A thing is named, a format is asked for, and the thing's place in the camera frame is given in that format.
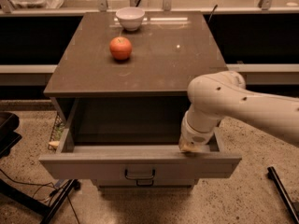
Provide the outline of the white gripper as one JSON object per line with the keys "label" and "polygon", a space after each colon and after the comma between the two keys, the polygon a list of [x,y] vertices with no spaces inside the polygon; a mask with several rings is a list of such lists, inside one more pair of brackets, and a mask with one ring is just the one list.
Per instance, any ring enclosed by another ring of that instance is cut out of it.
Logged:
{"label": "white gripper", "polygon": [[199,146],[205,145],[213,136],[216,120],[199,112],[186,112],[181,122],[179,150],[196,152]]}

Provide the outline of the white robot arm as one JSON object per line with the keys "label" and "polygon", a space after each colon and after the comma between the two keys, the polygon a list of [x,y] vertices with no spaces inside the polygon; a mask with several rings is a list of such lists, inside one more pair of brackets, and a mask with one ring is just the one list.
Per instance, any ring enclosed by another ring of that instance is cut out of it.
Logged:
{"label": "white robot arm", "polygon": [[296,147],[299,146],[299,99],[248,91],[235,71],[201,75],[187,89],[191,102],[181,123],[182,152],[197,152],[225,117],[241,120]]}

